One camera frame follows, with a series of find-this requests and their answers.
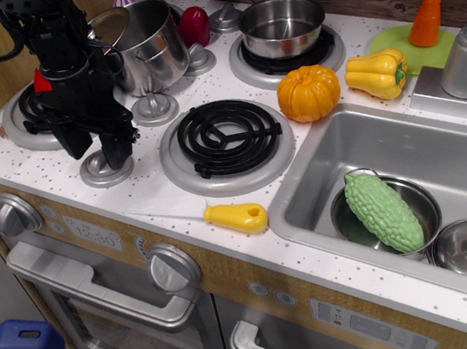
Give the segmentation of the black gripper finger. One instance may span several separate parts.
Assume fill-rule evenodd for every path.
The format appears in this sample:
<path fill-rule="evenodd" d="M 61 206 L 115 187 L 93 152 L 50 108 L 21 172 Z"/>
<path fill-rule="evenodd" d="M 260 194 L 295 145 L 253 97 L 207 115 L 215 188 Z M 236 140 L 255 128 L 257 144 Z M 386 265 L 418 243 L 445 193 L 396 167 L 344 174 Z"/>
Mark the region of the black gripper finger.
<path fill-rule="evenodd" d="M 77 122 L 54 125 L 51 131 L 75 160 L 80 160 L 92 144 L 90 133 L 80 128 Z"/>
<path fill-rule="evenodd" d="M 137 129 L 132 128 L 120 134 L 105 134 L 98 136 L 102 151 L 111 169 L 119 170 L 132 154 L 132 145 L 138 139 Z"/>

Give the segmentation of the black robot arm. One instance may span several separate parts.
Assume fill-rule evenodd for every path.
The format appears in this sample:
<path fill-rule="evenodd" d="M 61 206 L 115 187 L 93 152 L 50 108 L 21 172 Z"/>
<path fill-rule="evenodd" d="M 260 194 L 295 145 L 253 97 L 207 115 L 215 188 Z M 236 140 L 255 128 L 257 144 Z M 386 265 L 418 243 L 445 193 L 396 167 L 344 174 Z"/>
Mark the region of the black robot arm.
<path fill-rule="evenodd" d="M 74 158 L 97 134 L 111 169 L 131 156 L 137 137 L 131 114 L 114 97 L 115 77 L 105 54 L 89 39 L 86 14 L 73 0 L 0 0 L 0 24 L 38 58 L 35 82 L 42 121 Z"/>

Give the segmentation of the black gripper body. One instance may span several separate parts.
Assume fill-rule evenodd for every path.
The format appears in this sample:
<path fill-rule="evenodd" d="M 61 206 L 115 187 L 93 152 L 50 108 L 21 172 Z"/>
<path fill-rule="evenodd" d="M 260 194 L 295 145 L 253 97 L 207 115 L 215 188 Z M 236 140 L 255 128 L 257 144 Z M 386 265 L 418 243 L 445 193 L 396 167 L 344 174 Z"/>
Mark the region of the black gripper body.
<path fill-rule="evenodd" d="M 111 51 L 89 42 L 38 49 L 34 90 L 51 130 L 73 122 L 98 136 L 133 128 L 131 114 L 113 97 L 116 72 L 106 58 Z"/>

